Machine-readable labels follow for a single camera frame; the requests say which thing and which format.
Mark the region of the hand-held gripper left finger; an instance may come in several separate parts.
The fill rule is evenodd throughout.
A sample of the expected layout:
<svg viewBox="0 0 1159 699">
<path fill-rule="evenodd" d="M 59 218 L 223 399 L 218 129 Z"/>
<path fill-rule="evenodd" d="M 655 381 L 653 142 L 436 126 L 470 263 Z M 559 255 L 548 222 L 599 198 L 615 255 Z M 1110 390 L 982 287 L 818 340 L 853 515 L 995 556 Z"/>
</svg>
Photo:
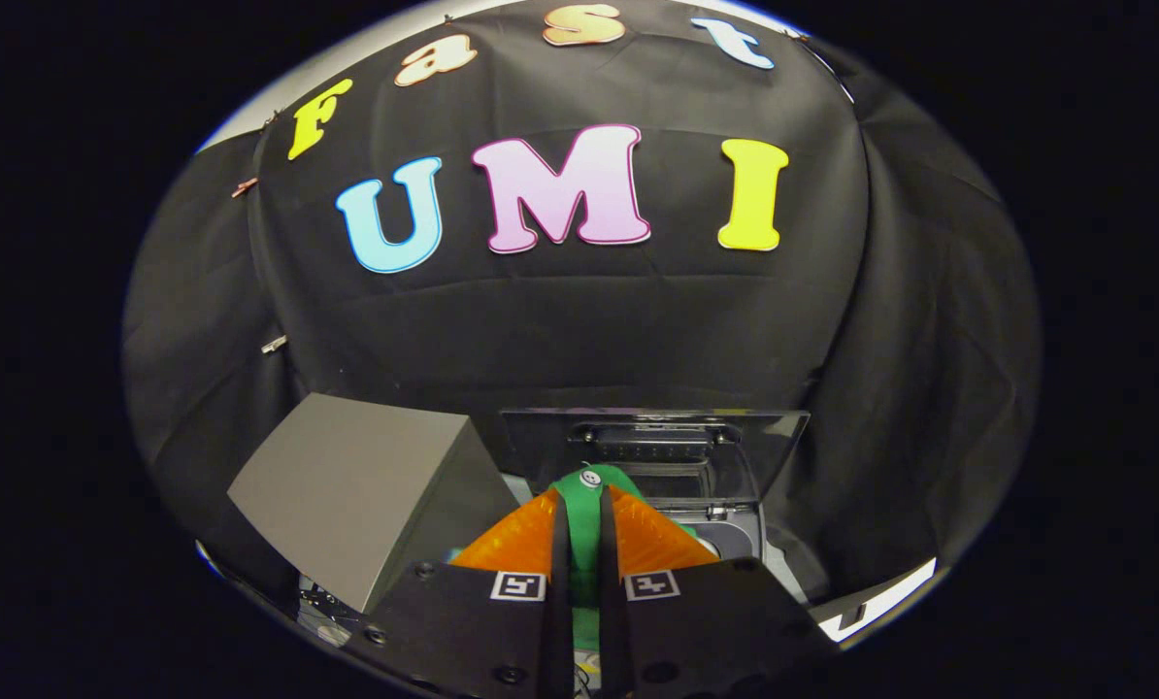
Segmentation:
<svg viewBox="0 0 1159 699">
<path fill-rule="evenodd" d="M 353 624 L 345 654 L 420 698 L 574 694 L 571 537 L 556 488 L 512 514 L 512 561 L 420 560 Z"/>
</svg>

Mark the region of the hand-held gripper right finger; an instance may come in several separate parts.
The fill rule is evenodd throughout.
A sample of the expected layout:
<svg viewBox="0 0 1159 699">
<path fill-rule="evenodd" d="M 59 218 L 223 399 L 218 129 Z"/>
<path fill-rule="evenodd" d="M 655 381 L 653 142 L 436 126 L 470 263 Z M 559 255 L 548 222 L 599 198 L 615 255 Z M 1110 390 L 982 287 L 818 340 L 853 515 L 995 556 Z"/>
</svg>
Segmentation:
<svg viewBox="0 0 1159 699">
<path fill-rule="evenodd" d="M 606 698 L 770 698 L 840 651 L 757 558 L 713 556 L 613 485 L 599 514 Z"/>
</svg>

